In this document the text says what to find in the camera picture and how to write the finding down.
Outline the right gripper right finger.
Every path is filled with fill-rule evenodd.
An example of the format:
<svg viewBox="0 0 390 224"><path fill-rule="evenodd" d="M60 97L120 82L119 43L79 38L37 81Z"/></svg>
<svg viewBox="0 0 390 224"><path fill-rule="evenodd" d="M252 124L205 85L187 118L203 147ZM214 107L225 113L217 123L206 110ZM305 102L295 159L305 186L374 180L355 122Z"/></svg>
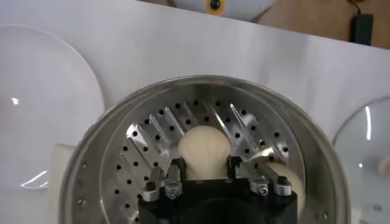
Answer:
<svg viewBox="0 0 390 224"><path fill-rule="evenodd" d="M293 194L292 184L284 175L279 175L266 163L258 161L243 161L239 156L227 158L227 176L229 180L245 178L249 189L262 197L269 193L281 197Z"/></svg>

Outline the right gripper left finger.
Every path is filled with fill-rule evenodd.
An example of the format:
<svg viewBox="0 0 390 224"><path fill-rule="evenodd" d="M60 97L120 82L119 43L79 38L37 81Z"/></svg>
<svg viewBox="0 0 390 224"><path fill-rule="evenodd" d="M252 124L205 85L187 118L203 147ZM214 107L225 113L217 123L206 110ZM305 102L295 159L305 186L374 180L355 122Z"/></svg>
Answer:
<svg viewBox="0 0 390 224"><path fill-rule="evenodd" d="M161 167L154 167L143 188L142 199L146 202L155 202L164 195L170 200L176 200L183 193L184 180L186 174L183 158L173 159L166 173Z"/></svg>

